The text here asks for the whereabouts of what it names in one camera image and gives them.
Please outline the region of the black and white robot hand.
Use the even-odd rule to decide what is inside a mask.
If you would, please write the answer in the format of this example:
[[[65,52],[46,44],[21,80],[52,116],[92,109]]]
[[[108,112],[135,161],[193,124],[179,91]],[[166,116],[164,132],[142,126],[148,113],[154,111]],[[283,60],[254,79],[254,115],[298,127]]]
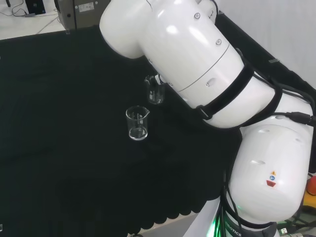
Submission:
[[[155,76],[147,76],[145,78],[145,84],[150,87],[157,87],[157,86],[165,84],[165,82],[162,80],[162,77],[160,76],[160,74],[157,74]]]

